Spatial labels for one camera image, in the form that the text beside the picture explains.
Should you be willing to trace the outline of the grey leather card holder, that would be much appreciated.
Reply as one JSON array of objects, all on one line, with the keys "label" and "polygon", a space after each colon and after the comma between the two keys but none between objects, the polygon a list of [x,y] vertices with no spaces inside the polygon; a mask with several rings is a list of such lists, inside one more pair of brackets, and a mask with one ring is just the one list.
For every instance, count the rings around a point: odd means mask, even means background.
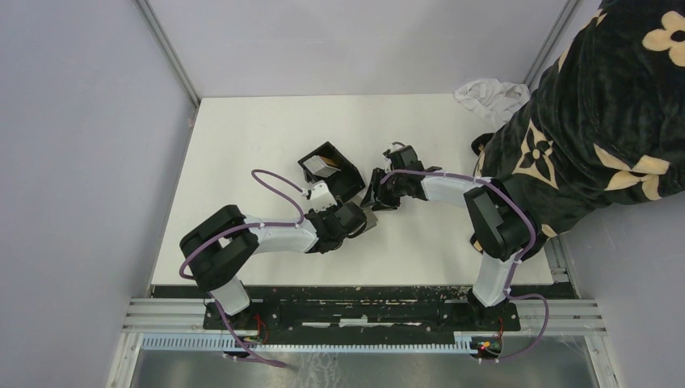
[{"label": "grey leather card holder", "polygon": [[363,211],[363,214],[366,217],[366,220],[362,226],[357,228],[352,234],[348,235],[349,238],[356,238],[356,237],[360,236],[361,234],[373,229],[377,225],[377,222],[378,222],[378,217],[375,215],[371,206],[363,206],[363,205],[361,205],[361,203],[358,203],[358,206]]}]

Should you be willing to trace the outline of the black plastic card box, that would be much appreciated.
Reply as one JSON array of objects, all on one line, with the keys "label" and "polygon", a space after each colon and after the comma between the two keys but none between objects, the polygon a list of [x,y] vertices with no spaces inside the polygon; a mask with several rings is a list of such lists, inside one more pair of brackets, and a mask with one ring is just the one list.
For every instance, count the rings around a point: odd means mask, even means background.
[{"label": "black plastic card box", "polygon": [[306,182],[325,182],[333,197],[342,202],[348,202],[366,188],[357,167],[329,141],[300,158],[297,164]]}]

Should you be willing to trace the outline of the stack of credit cards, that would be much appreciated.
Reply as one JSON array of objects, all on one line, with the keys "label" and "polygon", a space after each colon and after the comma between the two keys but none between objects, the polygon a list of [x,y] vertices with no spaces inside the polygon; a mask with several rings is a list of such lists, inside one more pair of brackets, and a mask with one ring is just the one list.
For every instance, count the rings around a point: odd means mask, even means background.
[{"label": "stack of credit cards", "polygon": [[304,160],[303,165],[309,173],[322,178],[328,178],[341,171],[340,166],[332,159],[321,155],[313,155],[307,158]]}]

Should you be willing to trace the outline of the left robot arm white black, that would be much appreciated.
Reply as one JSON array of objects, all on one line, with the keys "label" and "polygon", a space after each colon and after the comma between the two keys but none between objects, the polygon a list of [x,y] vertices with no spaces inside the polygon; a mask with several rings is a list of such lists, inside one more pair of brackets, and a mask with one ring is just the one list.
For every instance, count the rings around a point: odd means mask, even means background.
[{"label": "left robot arm white black", "polygon": [[312,209],[296,220],[252,217],[226,205],[181,239],[179,275],[193,280],[219,303],[226,322],[242,329],[254,318],[250,297],[237,277],[249,258],[275,252],[325,254],[367,226],[367,215],[354,203]]}]

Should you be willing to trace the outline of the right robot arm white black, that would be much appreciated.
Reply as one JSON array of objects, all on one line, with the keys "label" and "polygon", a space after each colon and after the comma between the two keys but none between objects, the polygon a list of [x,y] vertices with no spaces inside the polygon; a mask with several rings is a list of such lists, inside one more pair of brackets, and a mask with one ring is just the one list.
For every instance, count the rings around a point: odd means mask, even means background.
[{"label": "right robot arm white black", "polygon": [[500,306],[511,295],[515,269],[536,245],[539,226],[513,176],[474,177],[424,167],[414,148],[384,153],[389,166],[372,172],[362,200],[373,211],[397,209],[401,198],[447,203],[466,209],[482,259],[469,292],[469,324],[486,330],[498,321]]}]

